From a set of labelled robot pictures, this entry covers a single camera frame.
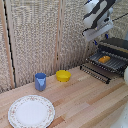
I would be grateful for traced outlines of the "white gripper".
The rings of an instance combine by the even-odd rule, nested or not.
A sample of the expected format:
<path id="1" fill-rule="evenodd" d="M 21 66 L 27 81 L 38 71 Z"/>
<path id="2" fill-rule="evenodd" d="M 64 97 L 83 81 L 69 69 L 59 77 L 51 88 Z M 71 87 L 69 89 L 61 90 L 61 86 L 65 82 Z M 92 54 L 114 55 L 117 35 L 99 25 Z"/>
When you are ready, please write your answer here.
<path id="1" fill-rule="evenodd" d="M 87 41 L 91 41 L 96 37 L 100 36 L 101 34 L 105 33 L 106 31 L 110 30 L 113 27 L 113 22 L 109 21 L 102 21 L 95 29 L 89 29 L 83 32 L 83 35 L 86 37 Z M 105 38 L 109 39 L 109 34 L 105 33 Z"/>

